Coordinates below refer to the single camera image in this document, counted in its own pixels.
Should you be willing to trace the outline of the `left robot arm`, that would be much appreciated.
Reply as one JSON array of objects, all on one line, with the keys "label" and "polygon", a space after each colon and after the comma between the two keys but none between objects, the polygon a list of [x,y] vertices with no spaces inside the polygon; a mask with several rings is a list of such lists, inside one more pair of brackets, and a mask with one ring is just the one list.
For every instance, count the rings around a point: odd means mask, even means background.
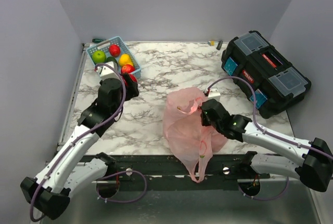
[{"label": "left robot arm", "polygon": [[132,74],[124,73],[100,82],[97,98],[82,112],[65,145],[35,177],[25,177],[21,182],[30,210],[38,209],[42,217],[55,220],[67,209],[75,193],[96,179],[109,180],[117,175],[115,160],[105,153],[97,154],[79,170],[75,167],[116,122],[124,102],[138,95],[138,83]]}]

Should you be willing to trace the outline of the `green fake fruit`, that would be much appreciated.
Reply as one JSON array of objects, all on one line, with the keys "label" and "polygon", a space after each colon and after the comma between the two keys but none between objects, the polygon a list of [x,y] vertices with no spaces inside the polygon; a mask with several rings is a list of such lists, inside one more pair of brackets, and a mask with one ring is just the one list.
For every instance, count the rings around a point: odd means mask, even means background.
[{"label": "green fake fruit", "polygon": [[102,50],[97,50],[92,54],[92,61],[95,64],[105,63],[107,59],[106,54]]}]

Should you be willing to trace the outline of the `dark green fake avocado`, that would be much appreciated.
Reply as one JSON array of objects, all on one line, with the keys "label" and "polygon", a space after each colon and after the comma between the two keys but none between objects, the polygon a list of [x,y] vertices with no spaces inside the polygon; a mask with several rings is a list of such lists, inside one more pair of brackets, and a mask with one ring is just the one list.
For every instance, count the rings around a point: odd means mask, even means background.
[{"label": "dark green fake avocado", "polygon": [[116,60],[116,58],[114,58],[114,57],[112,57],[112,56],[107,57],[106,62],[107,62],[107,63],[109,63],[109,62],[118,63],[117,60]]}]

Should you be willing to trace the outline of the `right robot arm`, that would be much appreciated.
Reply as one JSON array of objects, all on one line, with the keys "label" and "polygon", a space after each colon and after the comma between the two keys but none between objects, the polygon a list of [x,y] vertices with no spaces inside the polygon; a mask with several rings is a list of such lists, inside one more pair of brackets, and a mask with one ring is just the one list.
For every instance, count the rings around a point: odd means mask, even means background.
[{"label": "right robot arm", "polygon": [[325,192],[332,178],[332,152],[323,139],[290,137],[259,125],[242,115],[229,114],[215,99],[201,106],[203,126],[212,126],[228,139],[263,147],[272,155],[255,154],[239,165],[240,174],[276,174],[300,180],[308,188]]}]

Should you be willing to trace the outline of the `pink plastic bag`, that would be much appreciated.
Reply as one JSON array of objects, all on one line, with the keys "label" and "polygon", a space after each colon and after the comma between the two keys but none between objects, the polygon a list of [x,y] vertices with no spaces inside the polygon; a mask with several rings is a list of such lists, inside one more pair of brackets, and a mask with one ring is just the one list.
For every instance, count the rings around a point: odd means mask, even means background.
[{"label": "pink plastic bag", "polygon": [[172,154],[186,167],[192,181],[200,183],[213,154],[228,139],[212,126],[202,126],[199,108],[208,97],[197,87],[171,92],[166,97],[163,114],[163,136]]}]

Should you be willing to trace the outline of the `red fake apple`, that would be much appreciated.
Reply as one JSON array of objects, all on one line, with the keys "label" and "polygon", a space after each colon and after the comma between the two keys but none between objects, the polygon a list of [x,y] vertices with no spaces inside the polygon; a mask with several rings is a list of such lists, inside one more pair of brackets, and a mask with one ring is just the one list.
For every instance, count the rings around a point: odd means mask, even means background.
[{"label": "red fake apple", "polygon": [[128,87],[130,83],[137,83],[137,79],[133,74],[123,73],[122,78],[126,87]]},{"label": "red fake apple", "polygon": [[131,74],[132,72],[135,71],[135,67],[131,64],[125,64],[122,68],[121,68],[121,73],[128,73]]}]

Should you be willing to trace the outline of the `red fake strawberry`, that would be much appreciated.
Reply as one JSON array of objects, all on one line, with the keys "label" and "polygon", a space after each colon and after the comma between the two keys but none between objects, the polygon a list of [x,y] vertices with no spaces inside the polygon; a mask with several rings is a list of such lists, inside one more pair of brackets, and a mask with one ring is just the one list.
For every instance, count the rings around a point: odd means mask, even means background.
[{"label": "red fake strawberry", "polygon": [[109,53],[113,57],[118,57],[121,53],[121,49],[118,45],[112,44],[112,45],[109,46]]}]

